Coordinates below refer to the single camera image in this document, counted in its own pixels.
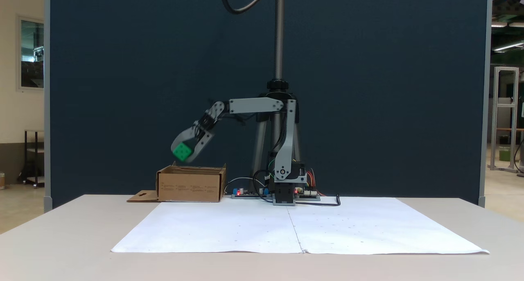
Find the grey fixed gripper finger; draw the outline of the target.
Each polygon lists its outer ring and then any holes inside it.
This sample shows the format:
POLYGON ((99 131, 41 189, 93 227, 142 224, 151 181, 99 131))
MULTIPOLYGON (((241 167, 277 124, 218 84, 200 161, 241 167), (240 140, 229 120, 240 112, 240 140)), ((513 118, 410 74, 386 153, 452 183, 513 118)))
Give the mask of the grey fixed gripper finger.
POLYGON ((186 141, 186 145, 190 149, 190 156, 186 158, 187 163, 195 161, 195 159, 204 152, 204 149, 211 142, 215 134, 213 132, 199 132, 192 139, 186 141))

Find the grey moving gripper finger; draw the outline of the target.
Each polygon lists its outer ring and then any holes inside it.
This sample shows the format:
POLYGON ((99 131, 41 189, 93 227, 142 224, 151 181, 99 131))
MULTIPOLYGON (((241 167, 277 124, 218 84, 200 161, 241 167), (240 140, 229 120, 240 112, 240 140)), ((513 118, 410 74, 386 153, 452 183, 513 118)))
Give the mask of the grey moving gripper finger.
POLYGON ((195 132, 198 130, 197 126, 190 126, 189 128, 185 129, 184 131, 180 132, 178 136, 174 139, 174 141, 171 144, 171 152, 174 152, 176 147, 181 144, 187 145, 189 149, 194 151, 195 146, 197 145, 197 139, 195 132))

